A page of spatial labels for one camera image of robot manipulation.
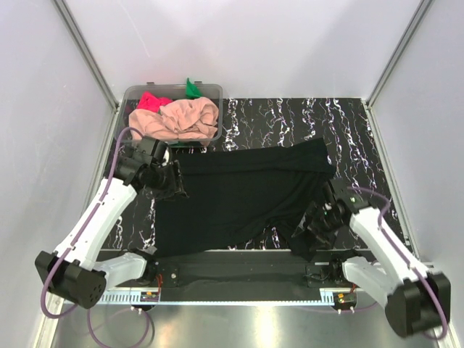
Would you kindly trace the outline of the black t shirt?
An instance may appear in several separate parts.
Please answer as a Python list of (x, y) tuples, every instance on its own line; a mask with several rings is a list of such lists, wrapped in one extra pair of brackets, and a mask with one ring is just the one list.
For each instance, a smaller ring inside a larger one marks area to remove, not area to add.
[(187, 196), (156, 204), (158, 256), (239, 246), (274, 227), (293, 254), (306, 261), (314, 257), (312, 238), (294, 232), (335, 174), (323, 139), (174, 158)]

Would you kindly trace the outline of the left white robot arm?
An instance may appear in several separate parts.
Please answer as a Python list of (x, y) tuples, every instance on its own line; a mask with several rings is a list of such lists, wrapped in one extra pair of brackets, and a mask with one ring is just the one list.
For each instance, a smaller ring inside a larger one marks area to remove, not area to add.
[(61, 297), (84, 309), (95, 306), (106, 290), (128, 281), (151, 286), (157, 278), (155, 248), (129, 249), (106, 261), (97, 257), (113, 226), (143, 190), (158, 200), (185, 196), (180, 163), (168, 143), (143, 137), (120, 154), (101, 181), (96, 196), (75, 227), (53, 252), (42, 251), (35, 267), (42, 294)]

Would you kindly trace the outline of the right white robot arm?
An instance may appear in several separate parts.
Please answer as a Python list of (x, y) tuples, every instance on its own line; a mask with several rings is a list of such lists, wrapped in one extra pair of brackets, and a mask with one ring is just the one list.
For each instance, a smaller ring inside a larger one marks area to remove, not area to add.
[(309, 207), (306, 221), (293, 235), (323, 237), (346, 226), (379, 263), (375, 267), (350, 250), (329, 269), (331, 283), (341, 288), (353, 283), (363, 289), (383, 307), (390, 327), (402, 338), (423, 334), (444, 339), (450, 324), (450, 280), (423, 264), (387, 225), (389, 200), (378, 207), (371, 197), (382, 194), (349, 187), (340, 179), (327, 181), (323, 195), (324, 203)]

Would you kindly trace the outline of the black marble pattern mat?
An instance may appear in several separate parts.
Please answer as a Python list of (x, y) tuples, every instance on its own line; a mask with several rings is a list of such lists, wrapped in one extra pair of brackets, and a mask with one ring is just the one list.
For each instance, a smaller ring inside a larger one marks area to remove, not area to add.
[[(381, 159), (379, 141), (374, 136), (365, 103), (353, 98), (271, 98), (224, 99), (221, 137), (207, 148), (175, 148), (174, 153), (224, 152), (292, 146), (311, 138), (324, 138), (328, 161), (336, 167), (336, 177), (347, 185), (364, 187), (384, 195), (391, 202), (385, 221), (404, 245), (413, 250), (411, 238), (400, 222)], [(155, 245), (156, 203), (145, 191), (118, 218), (102, 249), (131, 249)], [(254, 239), (227, 246), (229, 250), (288, 249), (274, 225), (258, 230)]]

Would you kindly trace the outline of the clear plastic bin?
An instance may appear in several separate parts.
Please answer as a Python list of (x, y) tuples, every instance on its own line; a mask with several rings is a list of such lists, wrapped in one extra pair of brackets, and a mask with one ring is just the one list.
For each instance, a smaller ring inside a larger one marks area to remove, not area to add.
[(208, 146), (223, 127), (223, 89), (217, 84), (131, 86), (123, 95), (115, 137), (124, 141), (151, 136), (170, 144)]

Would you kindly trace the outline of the red t shirt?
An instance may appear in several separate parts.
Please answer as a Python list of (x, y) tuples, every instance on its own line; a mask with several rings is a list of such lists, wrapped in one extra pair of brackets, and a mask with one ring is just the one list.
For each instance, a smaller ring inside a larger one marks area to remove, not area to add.
[(159, 112), (160, 108), (172, 103), (173, 100), (166, 97), (158, 97), (146, 91), (142, 94), (137, 109), (144, 109), (150, 112)]

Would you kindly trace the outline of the pink t shirt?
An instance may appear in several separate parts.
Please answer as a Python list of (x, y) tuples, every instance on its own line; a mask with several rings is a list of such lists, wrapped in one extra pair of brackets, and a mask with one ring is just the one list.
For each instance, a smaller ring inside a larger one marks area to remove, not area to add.
[(163, 141), (209, 141), (218, 131), (219, 109), (208, 98), (179, 99), (160, 108), (159, 112), (135, 109), (128, 125), (139, 140), (150, 136)]

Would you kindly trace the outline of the green t shirt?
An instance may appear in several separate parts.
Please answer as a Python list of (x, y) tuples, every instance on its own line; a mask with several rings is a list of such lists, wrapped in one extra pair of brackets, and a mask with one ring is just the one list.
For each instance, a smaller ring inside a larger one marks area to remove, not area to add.
[(198, 99), (202, 97), (202, 92), (189, 78), (186, 79), (185, 95), (187, 99)]

